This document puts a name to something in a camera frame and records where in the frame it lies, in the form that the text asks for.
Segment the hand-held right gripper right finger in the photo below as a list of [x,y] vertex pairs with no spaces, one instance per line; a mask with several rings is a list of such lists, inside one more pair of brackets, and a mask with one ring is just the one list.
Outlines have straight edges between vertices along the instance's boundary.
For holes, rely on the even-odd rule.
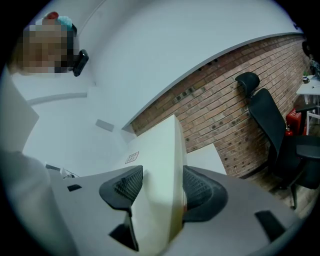
[[228,192],[219,182],[187,165],[183,167],[182,188],[186,196],[184,223],[209,221],[228,202]]

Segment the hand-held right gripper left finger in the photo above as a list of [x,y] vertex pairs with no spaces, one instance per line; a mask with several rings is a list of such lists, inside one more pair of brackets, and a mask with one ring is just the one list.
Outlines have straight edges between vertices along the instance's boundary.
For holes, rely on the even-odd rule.
[[139,251],[132,223],[132,206],[143,186],[143,166],[118,169],[115,176],[99,187],[100,197],[114,210],[125,212],[124,221],[109,235],[135,252]]

